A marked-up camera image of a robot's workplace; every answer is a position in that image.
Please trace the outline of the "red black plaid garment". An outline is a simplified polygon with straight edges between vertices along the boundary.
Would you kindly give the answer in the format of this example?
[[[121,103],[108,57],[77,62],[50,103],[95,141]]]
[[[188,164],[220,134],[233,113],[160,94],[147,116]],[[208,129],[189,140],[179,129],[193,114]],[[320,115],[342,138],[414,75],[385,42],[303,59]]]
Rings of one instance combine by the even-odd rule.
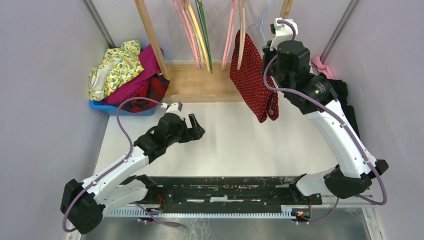
[[[169,88],[170,81],[162,75],[153,75],[149,79],[146,96],[142,96],[140,92],[138,96],[131,97],[130,101],[126,102],[121,109],[131,113],[143,112],[154,108],[157,104],[150,100],[161,102]]]

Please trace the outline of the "red polka dot skirt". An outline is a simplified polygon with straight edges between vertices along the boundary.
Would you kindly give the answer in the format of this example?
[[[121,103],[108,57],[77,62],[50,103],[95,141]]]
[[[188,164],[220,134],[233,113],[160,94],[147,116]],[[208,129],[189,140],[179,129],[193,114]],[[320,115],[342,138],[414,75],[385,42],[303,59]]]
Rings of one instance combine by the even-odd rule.
[[[229,78],[259,123],[268,119],[275,121],[279,117],[279,97],[277,92],[265,86],[262,57],[250,36],[246,34],[241,65],[237,69],[240,46],[240,31],[237,31],[231,56]]]

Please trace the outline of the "light blue wire hanger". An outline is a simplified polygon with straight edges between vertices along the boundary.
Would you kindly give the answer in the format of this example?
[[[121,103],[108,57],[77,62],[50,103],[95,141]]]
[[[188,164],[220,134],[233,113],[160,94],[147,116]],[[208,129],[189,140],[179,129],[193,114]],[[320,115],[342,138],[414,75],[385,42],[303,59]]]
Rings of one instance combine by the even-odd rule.
[[[256,27],[259,29],[259,31],[260,31],[260,34],[261,34],[261,36],[262,36],[262,38],[263,38],[263,42],[264,42],[264,44],[265,44],[265,45],[267,44],[267,38],[266,38],[266,36],[265,36],[265,34],[264,34],[263,27],[264,27],[264,22],[265,22],[266,16],[267,16],[267,14],[268,14],[268,10],[269,10],[269,8],[270,8],[270,4],[271,4],[271,0],[267,0],[267,1],[266,1],[266,8],[265,8],[265,9],[264,9],[264,11],[263,11],[263,14],[262,14],[262,16],[261,16],[260,22],[255,22],[255,23],[253,23],[253,24],[249,25],[249,26],[246,28],[246,30],[249,30],[249,29],[250,29],[250,28],[252,28],[253,26],[256,26]]]

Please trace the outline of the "lemon print garment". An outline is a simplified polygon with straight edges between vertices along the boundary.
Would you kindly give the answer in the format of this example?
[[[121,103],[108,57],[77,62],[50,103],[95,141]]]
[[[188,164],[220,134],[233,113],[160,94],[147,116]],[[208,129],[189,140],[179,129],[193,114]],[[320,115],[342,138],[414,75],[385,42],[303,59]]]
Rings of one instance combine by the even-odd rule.
[[[107,49],[102,63],[93,67],[88,77],[89,99],[101,101],[142,73],[145,68],[139,59],[140,53],[138,40],[126,41],[120,47]]]

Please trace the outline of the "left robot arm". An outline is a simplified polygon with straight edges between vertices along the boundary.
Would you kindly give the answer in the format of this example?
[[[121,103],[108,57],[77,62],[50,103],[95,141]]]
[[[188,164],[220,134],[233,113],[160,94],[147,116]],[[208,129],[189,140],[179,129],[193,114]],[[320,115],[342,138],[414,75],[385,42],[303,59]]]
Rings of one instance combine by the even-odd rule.
[[[91,232],[109,213],[133,202],[147,204],[156,200],[158,191],[147,181],[132,180],[124,183],[131,174],[153,163],[175,143],[200,140],[205,129],[194,114],[188,116],[191,126],[180,112],[165,113],[156,126],[151,127],[118,160],[97,174],[81,182],[75,179],[66,183],[60,210],[64,217],[62,229],[66,233]]]

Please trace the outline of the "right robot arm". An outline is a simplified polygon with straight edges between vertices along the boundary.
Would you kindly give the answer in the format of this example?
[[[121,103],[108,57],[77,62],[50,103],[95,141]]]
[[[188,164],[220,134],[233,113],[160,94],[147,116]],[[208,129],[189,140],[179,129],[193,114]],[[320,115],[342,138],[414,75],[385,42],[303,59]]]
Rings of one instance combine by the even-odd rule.
[[[310,51],[302,42],[286,40],[277,46],[268,42],[263,50],[263,78],[273,78],[273,91],[282,92],[319,130],[337,161],[336,166],[304,174],[289,189],[289,199],[302,204],[310,195],[330,193],[340,199],[363,197],[376,180],[387,202],[382,174],[389,168],[375,158],[355,131],[353,108],[346,103],[346,84],[311,73]]]

